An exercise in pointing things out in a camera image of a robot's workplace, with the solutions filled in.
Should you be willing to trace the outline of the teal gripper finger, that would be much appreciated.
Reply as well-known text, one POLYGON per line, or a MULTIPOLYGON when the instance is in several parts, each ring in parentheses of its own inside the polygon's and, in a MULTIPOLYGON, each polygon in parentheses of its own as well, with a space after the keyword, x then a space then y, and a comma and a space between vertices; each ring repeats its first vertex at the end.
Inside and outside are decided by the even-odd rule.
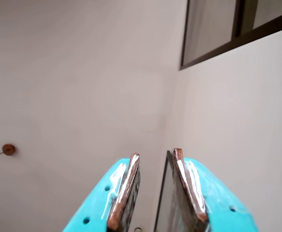
POLYGON ((172 157, 172 179, 184 232, 256 232, 252 214, 232 191, 180 148, 172 157))
POLYGON ((92 189, 63 231, 129 231, 140 181, 138 153, 118 160, 92 189))

